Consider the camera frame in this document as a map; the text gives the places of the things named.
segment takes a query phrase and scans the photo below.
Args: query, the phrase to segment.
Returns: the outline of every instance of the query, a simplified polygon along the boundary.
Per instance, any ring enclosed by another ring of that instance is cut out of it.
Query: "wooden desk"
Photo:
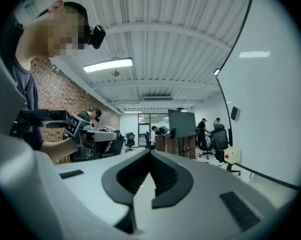
[[[155,149],[157,151],[166,152],[165,136],[155,135]]]
[[[185,154],[190,159],[195,158],[195,135],[184,138],[170,138],[170,135],[155,135],[155,149],[157,151],[167,152],[170,154],[182,154],[182,150],[186,149]]]

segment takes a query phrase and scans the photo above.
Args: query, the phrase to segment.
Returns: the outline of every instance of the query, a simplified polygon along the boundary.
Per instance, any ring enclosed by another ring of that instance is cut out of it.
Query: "ceiling vent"
[[[172,101],[173,97],[169,97],[169,96],[147,96],[147,97],[143,97],[142,100],[144,102],[167,102],[167,101]]]

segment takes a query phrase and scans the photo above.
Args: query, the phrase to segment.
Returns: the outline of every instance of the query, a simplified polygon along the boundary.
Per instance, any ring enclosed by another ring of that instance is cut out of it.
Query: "large screen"
[[[168,110],[169,131],[176,129],[175,138],[183,138],[196,134],[195,114],[181,112],[179,110]]]

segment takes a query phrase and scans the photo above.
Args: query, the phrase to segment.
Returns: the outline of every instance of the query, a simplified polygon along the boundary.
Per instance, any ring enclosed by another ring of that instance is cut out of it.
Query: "fluorescent light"
[[[244,51],[239,54],[240,58],[261,58],[268,57],[271,54],[270,51]]]
[[[92,65],[84,66],[84,70],[87,73],[90,73],[99,70],[131,67],[132,65],[133,65],[132,58],[117,58],[117,59],[102,61],[102,62],[94,63]]]
[[[214,71],[214,75],[217,76],[219,73],[221,72],[221,70],[219,68],[215,69]]]

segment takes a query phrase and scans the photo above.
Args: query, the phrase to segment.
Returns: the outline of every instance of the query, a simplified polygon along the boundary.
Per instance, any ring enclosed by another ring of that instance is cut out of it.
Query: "brick wall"
[[[120,129],[120,116],[104,106],[94,97],[87,95],[76,83],[61,70],[52,70],[48,58],[35,58],[31,62],[31,73],[38,89],[38,105],[40,109],[67,110],[70,114],[79,114],[90,109],[99,108],[102,116],[95,126],[100,129],[111,126]],[[58,142],[63,139],[63,129],[42,128],[43,139]]]

